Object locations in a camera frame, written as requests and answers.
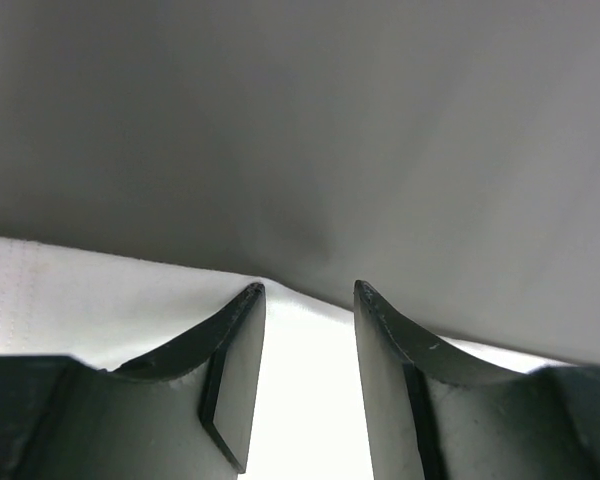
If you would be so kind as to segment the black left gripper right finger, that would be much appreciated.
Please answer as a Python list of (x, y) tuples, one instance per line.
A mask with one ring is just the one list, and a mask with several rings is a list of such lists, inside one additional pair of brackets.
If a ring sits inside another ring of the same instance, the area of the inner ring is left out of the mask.
[(600, 479), (600, 365), (494, 365), (361, 280), (354, 324), (376, 478)]

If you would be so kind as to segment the white t shirt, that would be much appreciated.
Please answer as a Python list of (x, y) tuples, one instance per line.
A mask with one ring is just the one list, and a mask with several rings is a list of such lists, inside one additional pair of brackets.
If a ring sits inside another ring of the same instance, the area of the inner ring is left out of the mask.
[(248, 285), (265, 326), (245, 471), (378, 479), (354, 324), (268, 279), (0, 238), (0, 355), (61, 355), (113, 371), (208, 319)]

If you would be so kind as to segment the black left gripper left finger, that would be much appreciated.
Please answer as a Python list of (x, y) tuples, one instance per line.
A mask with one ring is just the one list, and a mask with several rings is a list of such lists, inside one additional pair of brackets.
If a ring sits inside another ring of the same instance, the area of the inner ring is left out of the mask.
[(247, 465), (265, 288), (109, 371), (0, 355), (0, 479), (234, 479)]

